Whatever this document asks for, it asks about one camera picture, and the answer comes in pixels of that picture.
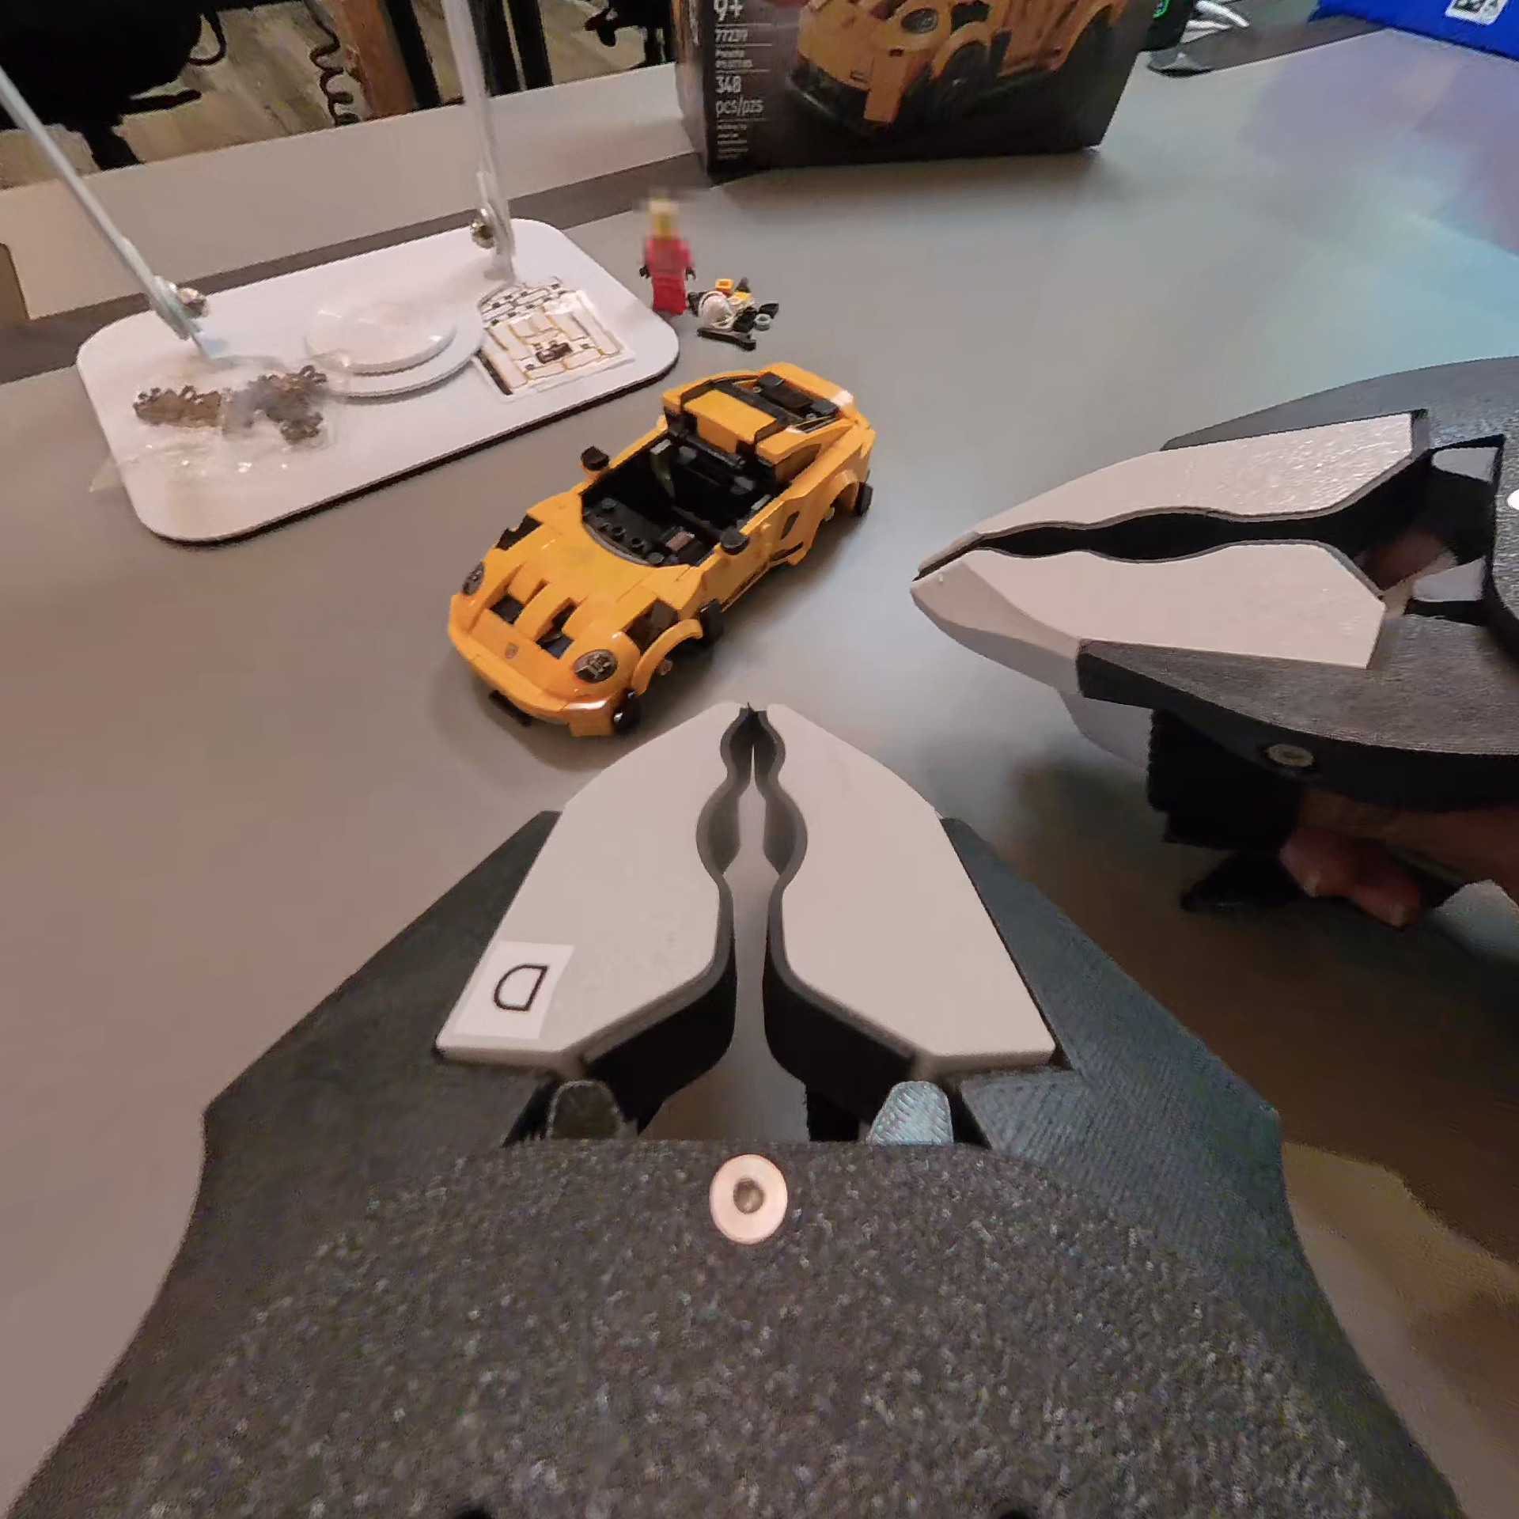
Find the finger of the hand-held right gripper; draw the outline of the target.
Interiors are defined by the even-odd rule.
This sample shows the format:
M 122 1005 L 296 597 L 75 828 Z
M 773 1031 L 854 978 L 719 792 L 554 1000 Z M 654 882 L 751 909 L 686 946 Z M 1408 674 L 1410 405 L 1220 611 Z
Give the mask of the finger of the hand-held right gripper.
M 1066 481 L 977 522 L 921 562 L 936 571 L 977 550 L 1057 555 L 1117 530 L 1122 559 L 1189 553 L 1265 537 L 1278 522 L 1319 522 L 1386 492 L 1431 455 L 1426 408 L 1259 436 L 1160 448 Z
M 1390 611 L 1326 544 L 1247 542 L 1169 560 L 977 548 L 912 584 L 918 607 L 966 649 L 1077 694 L 1091 642 L 1366 669 Z

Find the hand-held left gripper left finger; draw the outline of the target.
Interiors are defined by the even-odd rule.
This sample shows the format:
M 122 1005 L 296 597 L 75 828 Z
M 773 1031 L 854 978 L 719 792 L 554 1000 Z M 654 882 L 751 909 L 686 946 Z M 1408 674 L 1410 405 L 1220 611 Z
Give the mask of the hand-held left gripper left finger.
M 580 790 L 449 1011 L 444 1058 L 601 1081 L 637 1126 L 719 1065 L 753 718 L 719 701 Z

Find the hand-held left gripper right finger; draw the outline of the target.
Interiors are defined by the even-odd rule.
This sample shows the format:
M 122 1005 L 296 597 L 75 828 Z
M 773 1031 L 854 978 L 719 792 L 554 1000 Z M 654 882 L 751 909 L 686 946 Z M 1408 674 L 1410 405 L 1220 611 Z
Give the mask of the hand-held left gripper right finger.
M 952 842 L 876 757 L 782 705 L 760 712 L 766 1038 L 825 1123 L 894 1087 L 1041 1070 L 1059 1043 Z

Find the yellow lego car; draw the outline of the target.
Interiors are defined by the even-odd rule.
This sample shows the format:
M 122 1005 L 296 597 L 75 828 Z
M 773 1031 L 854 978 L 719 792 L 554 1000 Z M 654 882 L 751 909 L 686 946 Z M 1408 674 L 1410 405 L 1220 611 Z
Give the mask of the yellow lego car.
M 532 504 L 449 602 L 449 640 L 527 719 L 574 736 L 636 730 L 684 651 L 802 564 L 824 526 L 872 504 L 878 434 L 856 398 L 775 363 L 666 390 L 657 425 Z

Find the black lego box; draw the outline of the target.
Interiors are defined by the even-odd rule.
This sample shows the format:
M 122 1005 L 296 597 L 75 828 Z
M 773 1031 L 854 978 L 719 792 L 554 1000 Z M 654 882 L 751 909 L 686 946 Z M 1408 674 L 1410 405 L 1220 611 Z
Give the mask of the black lego box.
M 677 97 L 708 172 L 1021 159 L 1109 132 L 1149 2 L 681 2 Z

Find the pile of mixed lego pieces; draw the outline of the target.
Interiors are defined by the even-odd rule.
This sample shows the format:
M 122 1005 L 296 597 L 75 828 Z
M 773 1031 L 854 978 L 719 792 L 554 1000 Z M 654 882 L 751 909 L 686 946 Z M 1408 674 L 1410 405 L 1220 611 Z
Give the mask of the pile of mixed lego pieces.
M 690 291 L 688 307 L 699 336 L 746 352 L 757 351 L 759 336 L 780 314 L 780 304 L 759 300 L 748 278 L 719 278 L 704 291 Z

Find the person's right hand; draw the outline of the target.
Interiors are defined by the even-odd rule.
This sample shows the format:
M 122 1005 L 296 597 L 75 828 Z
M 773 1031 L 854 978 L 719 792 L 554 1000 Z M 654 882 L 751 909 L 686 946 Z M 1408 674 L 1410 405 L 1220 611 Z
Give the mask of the person's right hand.
M 1518 900 L 1518 806 L 1399 810 L 1310 790 L 1279 862 L 1310 899 L 1408 927 L 1428 909 L 1420 875 L 1495 884 Z

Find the white book stand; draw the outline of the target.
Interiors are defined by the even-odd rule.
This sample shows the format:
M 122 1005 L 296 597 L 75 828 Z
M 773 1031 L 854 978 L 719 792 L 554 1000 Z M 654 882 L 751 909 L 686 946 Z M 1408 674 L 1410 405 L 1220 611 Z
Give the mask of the white book stand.
M 146 298 L 146 311 L 88 333 L 71 369 L 109 472 L 136 383 L 193 356 L 343 356 L 352 370 L 339 443 L 276 479 L 241 486 L 120 484 L 158 539 L 223 544 L 417 475 L 511 436 L 646 387 L 674 370 L 679 336 L 560 228 L 514 215 L 505 130 L 496 119 L 469 3 L 444 3 L 476 146 L 475 206 L 448 229 L 263 275 L 207 295 L 162 275 L 68 159 L 4 72 L 4 125 L 28 134 L 88 228 Z M 482 367 L 478 300 L 500 285 L 561 278 L 581 289 L 634 360 L 542 392 L 505 394 Z

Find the sticker sheet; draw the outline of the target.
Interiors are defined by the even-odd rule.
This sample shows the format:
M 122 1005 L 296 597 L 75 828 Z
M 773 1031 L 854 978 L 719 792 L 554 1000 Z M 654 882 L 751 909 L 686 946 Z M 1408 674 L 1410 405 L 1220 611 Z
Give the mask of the sticker sheet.
M 542 392 L 634 360 L 596 304 L 561 278 L 504 284 L 478 300 L 487 376 L 505 394 Z

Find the clear bag of black parts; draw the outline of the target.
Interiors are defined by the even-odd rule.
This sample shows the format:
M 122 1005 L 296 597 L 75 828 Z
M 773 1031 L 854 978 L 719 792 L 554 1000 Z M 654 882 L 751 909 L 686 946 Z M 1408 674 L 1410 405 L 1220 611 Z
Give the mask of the clear bag of black parts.
M 276 479 L 339 443 L 352 370 L 343 356 L 193 356 L 136 383 L 109 477 L 231 488 Z

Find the brown wooden desk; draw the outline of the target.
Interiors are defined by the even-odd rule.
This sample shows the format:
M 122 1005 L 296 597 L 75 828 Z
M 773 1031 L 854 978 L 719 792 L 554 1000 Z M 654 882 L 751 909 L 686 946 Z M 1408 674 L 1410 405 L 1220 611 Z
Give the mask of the brown wooden desk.
M 400 117 L 444 103 L 419 3 L 325 2 L 323 7 L 372 117 Z

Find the black office chair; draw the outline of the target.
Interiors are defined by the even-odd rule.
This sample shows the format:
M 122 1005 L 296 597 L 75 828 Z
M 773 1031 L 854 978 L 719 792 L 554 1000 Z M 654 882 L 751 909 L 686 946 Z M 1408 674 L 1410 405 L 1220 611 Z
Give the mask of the black office chair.
M 6 76 L 42 123 L 80 135 L 98 168 L 138 164 L 124 119 L 198 99 L 194 88 L 158 90 L 225 54 L 225 27 L 209 3 L 3 3 Z

